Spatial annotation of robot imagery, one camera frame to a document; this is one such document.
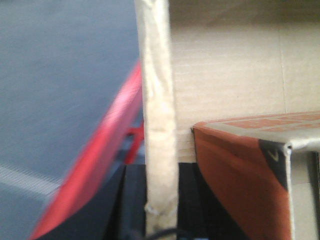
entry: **orange box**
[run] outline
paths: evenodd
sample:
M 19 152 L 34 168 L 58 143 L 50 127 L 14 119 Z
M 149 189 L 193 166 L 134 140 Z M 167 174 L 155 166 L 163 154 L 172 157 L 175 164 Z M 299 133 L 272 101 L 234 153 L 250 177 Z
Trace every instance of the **orange box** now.
M 203 121 L 199 168 L 252 240 L 319 239 L 320 112 Z

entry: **black cable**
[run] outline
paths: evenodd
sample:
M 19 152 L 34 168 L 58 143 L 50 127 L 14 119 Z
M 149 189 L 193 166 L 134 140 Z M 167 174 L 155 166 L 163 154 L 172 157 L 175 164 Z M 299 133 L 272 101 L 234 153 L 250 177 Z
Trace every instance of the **black cable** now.
M 179 228 L 168 228 L 168 229 L 160 230 L 145 238 L 142 238 L 138 232 L 133 231 L 131 232 L 129 239 L 130 240 L 157 240 L 159 238 L 163 238 L 165 236 L 170 236 L 173 234 L 177 234 L 179 237 L 184 237 L 185 240 L 194 240 L 193 236 L 189 232 Z
M 192 237 L 192 235 L 182 229 L 179 228 L 168 228 L 168 229 L 164 229 L 161 231 L 158 231 L 148 237 L 146 237 L 144 240 L 156 240 L 165 236 L 169 236 L 172 234 L 177 234 L 180 237 L 185 237 L 186 240 L 194 240 L 194 238 Z

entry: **cardboard box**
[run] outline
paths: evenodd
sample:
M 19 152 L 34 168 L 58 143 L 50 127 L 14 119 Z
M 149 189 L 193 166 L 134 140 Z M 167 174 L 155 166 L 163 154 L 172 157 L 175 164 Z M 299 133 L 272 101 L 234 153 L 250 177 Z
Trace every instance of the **cardboard box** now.
M 199 122 L 196 158 L 251 240 L 319 239 L 320 112 Z
M 135 2 L 152 232 L 175 225 L 193 124 L 319 110 L 320 1 Z

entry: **red plastic edge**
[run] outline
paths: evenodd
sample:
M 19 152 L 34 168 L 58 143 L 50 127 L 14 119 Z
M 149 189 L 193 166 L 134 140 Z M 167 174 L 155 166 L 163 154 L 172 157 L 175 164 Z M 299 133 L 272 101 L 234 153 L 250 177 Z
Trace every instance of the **red plastic edge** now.
M 141 105 L 142 78 L 138 62 L 38 222 L 31 240 L 57 227 L 94 196 Z
M 138 150 L 141 146 L 142 141 L 145 138 L 144 135 L 144 121 L 141 122 L 139 127 L 133 127 L 129 130 L 128 135 L 134 135 L 131 148 L 128 151 L 128 154 L 125 157 L 125 164 L 133 164 L 138 154 Z

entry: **gray floor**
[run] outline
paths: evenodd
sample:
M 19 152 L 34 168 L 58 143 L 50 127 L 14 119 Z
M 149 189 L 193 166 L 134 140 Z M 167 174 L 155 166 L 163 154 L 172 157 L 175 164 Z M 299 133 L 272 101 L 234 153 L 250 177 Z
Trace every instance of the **gray floor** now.
M 0 1 L 0 239 L 29 236 L 138 57 L 133 0 Z

